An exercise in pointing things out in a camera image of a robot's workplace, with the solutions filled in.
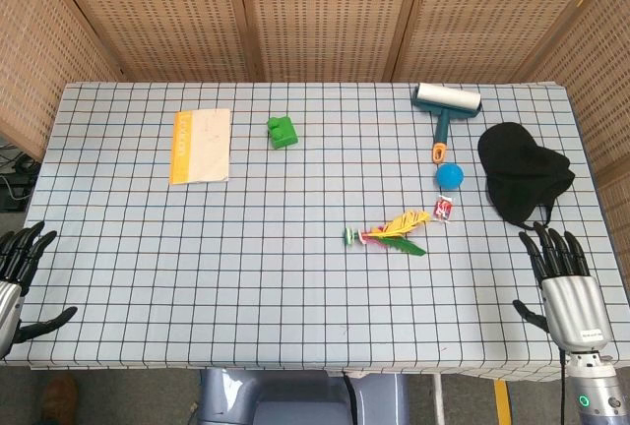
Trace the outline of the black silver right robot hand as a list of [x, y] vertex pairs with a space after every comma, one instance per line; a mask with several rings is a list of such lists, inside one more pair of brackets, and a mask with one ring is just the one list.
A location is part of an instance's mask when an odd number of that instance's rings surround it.
[[612, 342], [612, 329], [601, 289], [591, 276], [584, 250], [569, 231], [559, 234], [541, 223], [533, 224], [539, 238], [519, 233], [526, 247], [543, 301], [542, 315], [515, 299], [521, 318], [550, 334], [568, 353], [600, 352]]

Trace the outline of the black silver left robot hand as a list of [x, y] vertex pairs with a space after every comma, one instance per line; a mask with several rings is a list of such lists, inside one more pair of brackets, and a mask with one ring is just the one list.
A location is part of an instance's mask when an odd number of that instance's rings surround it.
[[55, 230], [44, 235], [44, 222], [1, 236], [1, 359], [15, 344], [50, 334], [67, 324], [78, 312], [68, 307], [55, 318], [22, 327], [21, 313], [39, 261], [57, 236]]

